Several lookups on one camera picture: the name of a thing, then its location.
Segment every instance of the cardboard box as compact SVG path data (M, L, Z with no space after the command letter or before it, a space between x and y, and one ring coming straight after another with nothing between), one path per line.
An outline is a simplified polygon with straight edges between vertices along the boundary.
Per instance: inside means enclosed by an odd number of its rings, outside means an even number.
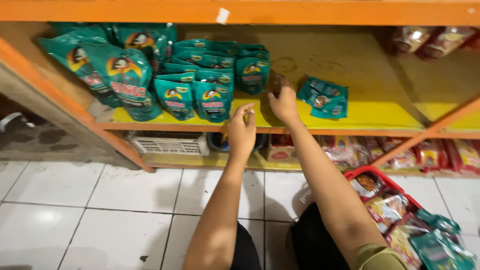
M278 135L273 134L274 140L272 145L272 134L268 139L268 150L267 150L267 161L268 162L279 162L279 163L299 163L297 158L297 153L291 142L290 135ZM285 136L285 141L279 143L278 140L275 140L275 137Z

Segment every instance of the white label on shelf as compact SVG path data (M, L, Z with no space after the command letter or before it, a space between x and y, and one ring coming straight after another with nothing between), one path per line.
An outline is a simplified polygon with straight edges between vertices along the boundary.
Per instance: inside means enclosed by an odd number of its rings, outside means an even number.
M230 11L228 11L224 8L220 8L220 10L218 11L218 15L216 17L216 22L219 23L219 24L226 25L227 20L228 20L228 16L230 16Z

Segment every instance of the forearm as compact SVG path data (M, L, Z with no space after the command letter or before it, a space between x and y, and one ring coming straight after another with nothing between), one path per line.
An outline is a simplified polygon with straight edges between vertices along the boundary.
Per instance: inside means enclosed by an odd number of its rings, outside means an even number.
M230 157L198 222L184 270L230 269L237 236L241 178L246 164L246 158Z
M304 124L299 120L287 126L322 221L352 268L358 248L385 242L356 192Z

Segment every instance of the sleeve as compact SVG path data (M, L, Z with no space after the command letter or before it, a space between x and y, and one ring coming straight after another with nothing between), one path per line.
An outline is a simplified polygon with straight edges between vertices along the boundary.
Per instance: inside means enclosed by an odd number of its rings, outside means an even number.
M393 249L371 244L362 247L357 259L358 270L408 270L408 266Z

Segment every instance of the white tile floor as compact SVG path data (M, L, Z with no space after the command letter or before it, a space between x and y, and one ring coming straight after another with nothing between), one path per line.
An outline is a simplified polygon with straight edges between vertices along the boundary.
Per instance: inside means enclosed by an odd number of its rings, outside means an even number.
M221 173L0 162L0 269L179 270ZM392 179L480 255L480 179ZM296 269L285 234L311 202L301 173L244 173L239 222L265 270Z

